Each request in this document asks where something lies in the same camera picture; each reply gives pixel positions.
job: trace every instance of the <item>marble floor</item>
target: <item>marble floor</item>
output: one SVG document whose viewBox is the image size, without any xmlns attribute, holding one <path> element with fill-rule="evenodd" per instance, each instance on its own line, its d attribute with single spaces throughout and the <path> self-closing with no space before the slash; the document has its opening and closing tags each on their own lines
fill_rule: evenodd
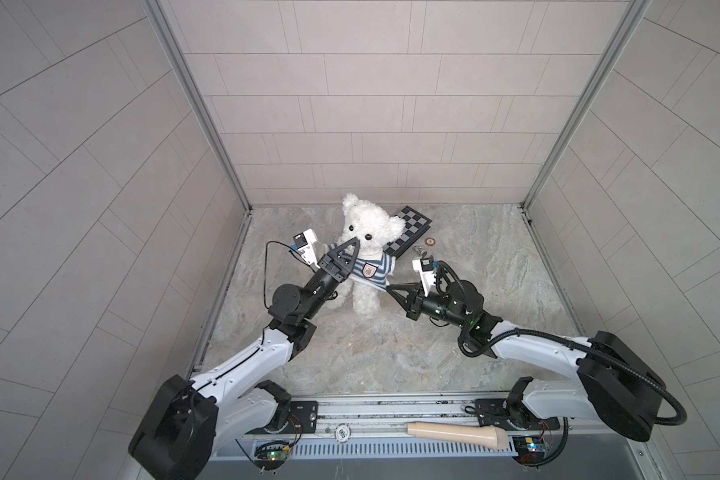
<svg viewBox="0 0 720 480">
<path fill-rule="evenodd" d="M 487 312 L 520 326 L 576 334 L 517 206 L 415 208 L 432 218 L 426 236 L 437 244 L 425 249 L 476 285 Z M 387 211 L 395 213 L 399 206 Z M 271 319 L 262 304 L 265 243 L 290 244 L 293 235 L 307 228 L 313 228 L 321 242 L 331 243 L 342 226 L 338 206 L 254 210 L 203 362 L 206 367 L 218 365 L 255 340 Z M 414 255 L 409 250 L 398 260 L 392 283 L 418 280 L 411 266 Z M 270 245 L 267 302 L 280 284 L 301 285 L 311 274 L 284 247 Z M 321 309 L 312 322 L 317 331 L 308 348 L 268 377 L 293 395 L 508 390 L 521 376 L 557 379 L 554 373 L 525 362 L 467 358 L 457 348 L 455 327 L 437 328 L 424 316 L 417 322 L 407 319 L 385 294 L 382 312 L 374 321 L 360 320 L 348 300 L 336 310 Z"/>
</svg>

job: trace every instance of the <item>teddy bear head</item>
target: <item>teddy bear head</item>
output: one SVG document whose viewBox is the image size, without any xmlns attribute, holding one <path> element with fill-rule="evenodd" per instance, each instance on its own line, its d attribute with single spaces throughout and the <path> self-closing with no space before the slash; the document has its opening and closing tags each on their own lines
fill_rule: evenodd
<svg viewBox="0 0 720 480">
<path fill-rule="evenodd" d="M 402 235 L 405 220 L 389 216 L 383 208 L 354 194 L 347 194 L 342 202 L 344 231 L 339 239 L 344 243 L 353 237 L 360 239 L 360 256 L 379 255 L 387 243 Z"/>
</svg>

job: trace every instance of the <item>teddy bear ear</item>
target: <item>teddy bear ear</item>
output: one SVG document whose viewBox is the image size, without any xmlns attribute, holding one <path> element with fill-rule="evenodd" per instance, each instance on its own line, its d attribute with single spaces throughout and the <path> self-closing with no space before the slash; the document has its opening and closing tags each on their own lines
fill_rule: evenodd
<svg viewBox="0 0 720 480">
<path fill-rule="evenodd" d="M 344 212 L 344 215 L 349 212 L 349 209 L 355 206 L 358 202 L 359 198 L 355 194 L 347 194 L 344 197 L 344 201 L 342 202 L 342 211 Z"/>
<path fill-rule="evenodd" d="M 388 228 L 390 233 L 390 241 L 392 241 L 397 237 L 403 235 L 403 230 L 405 230 L 405 220 L 403 220 L 399 216 L 390 216 Z"/>
</svg>

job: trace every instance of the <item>stuffed animal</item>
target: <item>stuffed animal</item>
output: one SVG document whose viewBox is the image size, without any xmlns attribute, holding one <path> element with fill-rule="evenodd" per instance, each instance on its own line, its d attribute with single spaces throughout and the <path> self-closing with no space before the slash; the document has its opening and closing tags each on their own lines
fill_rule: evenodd
<svg viewBox="0 0 720 480">
<path fill-rule="evenodd" d="M 394 257 L 384 253 L 387 243 L 396 240 L 403 233 L 405 220 L 389 216 L 383 208 L 367 200 L 360 200 L 354 194 L 347 194 L 342 202 L 344 211 L 344 233 L 338 239 L 343 244 L 353 237 L 360 239 L 360 252 L 355 269 L 350 277 L 336 288 L 338 296 L 327 302 L 328 308 L 338 308 L 346 300 L 355 285 L 352 306 L 364 320 L 370 320 L 379 312 L 378 293 L 385 292 L 389 285 L 387 275 L 394 270 Z"/>
</svg>

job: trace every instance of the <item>blue and white sweater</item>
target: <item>blue and white sweater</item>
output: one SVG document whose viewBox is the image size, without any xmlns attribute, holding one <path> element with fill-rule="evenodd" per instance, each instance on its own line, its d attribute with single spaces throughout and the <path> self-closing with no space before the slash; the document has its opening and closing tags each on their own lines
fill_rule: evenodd
<svg viewBox="0 0 720 480">
<path fill-rule="evenodd" d="M 334 249 L 338 244 L 332 244 L 329 248 Z M 394 271 L 394 257 L 382 253 L 380 260 L 363 259 L 358 256 L 355 262 L 355 268 L 349 277 L 355 282 L 370 285 L 382 292 L 387 291 L 387 275 L 391 275 Z"/>
</svg>

